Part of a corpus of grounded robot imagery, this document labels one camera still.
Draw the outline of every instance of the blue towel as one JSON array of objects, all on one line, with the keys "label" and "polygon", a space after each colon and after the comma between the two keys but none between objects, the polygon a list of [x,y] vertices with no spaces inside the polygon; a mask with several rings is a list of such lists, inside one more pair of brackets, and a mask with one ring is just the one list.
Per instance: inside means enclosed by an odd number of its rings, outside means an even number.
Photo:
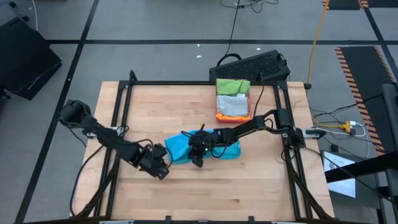
[{"label": "blue towel", "polygon": [[[189,131],[189,133],[194,134],[196,130]],[[173,164],[184,164],[191,162],[191,159],[188,159],[189,146],[188,146],[189,138],[184,136],[183,134],[178,134],[172,137],[165,139],[166,148],[173,155]],[[213,154],[218,156],[224,150],[224,147],[215,147],[213,150]],[[239,141],[228,146],[225,150],[223,156],[220,159],[235,159],[241,155],[241,145]],[[211,157],[211,153],[207,152],[203,158]]]}]

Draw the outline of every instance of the black metal frame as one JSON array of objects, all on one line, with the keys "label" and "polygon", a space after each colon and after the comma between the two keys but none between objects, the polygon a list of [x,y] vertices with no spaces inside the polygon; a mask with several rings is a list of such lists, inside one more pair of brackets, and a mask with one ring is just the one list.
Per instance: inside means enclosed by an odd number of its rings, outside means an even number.
[{"label": "black metal frame", "polygon": [[[122,123],[121,125],[126,125],[127,123],[127,116],[128,116],[128,111],[129,111],[129,105],[130,105],[130,101],[131,101],[131,93],[132,93],[132,87],[134,85],[215,85],[215,82],[211,82],[211,81],[138,81],[134,72],[130,72],[130,80],[128,81],[120,81],[119,82],[119,86],[118,86],[118,93],[116,95],[116,102],[115,102],[115,106],[114,106],[114,112],[113,112],[113,117],[112,117],[112,122],[111,125],[115,126],[117,123],[117,118],[118,118],[118,114],[119,114],[119,108],[121,106],[121,96],[122,93],[125,89],[125,87],[127,87],[127,94],[126,94],[126,99],[125,99],[125,104],[124,104],[124,110],[123,110],[123,116],[122,116]],[[257,86],[261,86],[261,83],[252,83],[252,85],[257,85]],[[286,109],[289,112],[290,117],[293,119],[293,112],[291,109],[291,105],[290,105],[290,98],[289,98],[289,92],[287,89],[287,84],[286,82],[265,82],[264,83],[265,86],[272,86],[274,88],[274,94],[275,94],[275,102],[276,102],[276,108],[280,109],[282,108],[282,103],[280,101],[280,95],[279,95],[279,88],[282,89],[283,94],[284,94],[284,100],[285,100],[285,105],[286,105]],[[289,146],[287,144],[285,144],[284,142],[284,149],[285,149],[285,158],[287,160],[291,159],[290,153],[289,153]],[[109,169],[109,163],[110,163],[110,155],[111,155],[111,150],[112,149],[106,149],[106,154],[105,154],[105,158],[104,158],[104,164],[103,164],[103,168],[102,168],[102,173],[101,173],[101,182],[99,183],[100,185],[103,183],[106,174],[108,173],[108,169]],[[300,155],[300,151],[296,152],[296,165],[297,165],[297,170],[300,176],[301,181],[305,184],[305,186],[307,186],[306,181],[305,181],[305,174],[304,174],[304,169],[303,169],[303,164],[302,164],[302,159],[301,159],[301,155]],[[115,157],[114,162],[119,163],[120,158]],[[112,214],[112,209],[113,209],[113,200],[114,200],[114,195],[115,195],[115,191],[116,191],[116,180],[117,180],[117,176],[115,177],[115,179],[112,180],[111,182],[111,187],[109,190],[109,197],[108,197],[108,202],[107,202],[107,206],[106,206],[106,213],[105,215],[107,217],[110,217]],[[289,176],[289,187],[290,187],[290,194],[292,197],[292,206],[294,209],[294,217],[296,220],[302,218],[300,215],[300,207],[299,207],[299,200],[297,198],[297,189],[296,189],[296,185],[295,182],[292,180],[292,178]],[[100,200],[98,201],[96,207],[95,207],[95,212],[94,212],[94,216],[98,216],[100,215],[100,210],[101,210],[101,204],[102,204],[102,197],[100,198]],[[307,218],[313,218],[312,216],[312,209],[311,206],[309,204],[309,202],[307,201],[307,199],[304,198],[304,205],[305,205],[305,211],[306,211],[306,217]],[[164,223],[165,220],[135,220],[134,223],[137,222],[142,222],[142,223]]]}]

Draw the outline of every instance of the white cloth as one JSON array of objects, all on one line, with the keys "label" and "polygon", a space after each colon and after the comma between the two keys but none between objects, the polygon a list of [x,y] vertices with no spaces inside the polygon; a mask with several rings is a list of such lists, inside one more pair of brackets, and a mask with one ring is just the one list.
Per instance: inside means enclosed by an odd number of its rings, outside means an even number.
[{"label": "white cloth", "polygon": [[249,115],[248,98],[217,95],[217,110],[225,116]]}]

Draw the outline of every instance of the green cloth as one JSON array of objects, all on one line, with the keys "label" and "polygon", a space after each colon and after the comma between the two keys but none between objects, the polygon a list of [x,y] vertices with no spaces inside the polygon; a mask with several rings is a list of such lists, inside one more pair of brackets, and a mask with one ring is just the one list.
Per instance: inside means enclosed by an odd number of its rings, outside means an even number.
[{"label": "green cloth", "polygon": [[250,88],[250,81],[217,78],[216,86],[217,95],[236,96],[236,94],[238,93],[248,93]]}]

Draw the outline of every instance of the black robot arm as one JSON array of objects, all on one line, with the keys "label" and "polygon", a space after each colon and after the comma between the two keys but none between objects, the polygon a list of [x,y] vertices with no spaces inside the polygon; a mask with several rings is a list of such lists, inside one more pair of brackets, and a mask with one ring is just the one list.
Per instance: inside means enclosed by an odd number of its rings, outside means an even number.
[{"label": "black robot arm", "polygon": [[[270,115],[274,115],[275,129],[266,125]],[[202,125],[195,134],[182,134],[189,137],[188,145],[191,151],[188,158],[198,166],[203,166],[203,156],[213,150],[214,147],[228,147],[238,141],[239,138],[251,134],[255,131],[268,131],[272,134],[286,134],[289,145],[294,148],[305,147],[305,141],[301,129],[294,128],[287,109],[270,110],[264,115],[255,116],[252,120],[240,124],[234,128],[217,128],[213,132],[203,130]]]},{"label": "black robot arm", "polygon": [[105,128],[92,117],[90,107],[78,100],[69,100],[59,115],[61,124],[69,129],[82,128],[96,134],[99,143],[116,150],[119,157],[135,168],[141,168],[153,177],[162,180],[169,173],[163,157],[167,150],[161,144],[141,146],[139,142],[126,141],[116,130]]}]

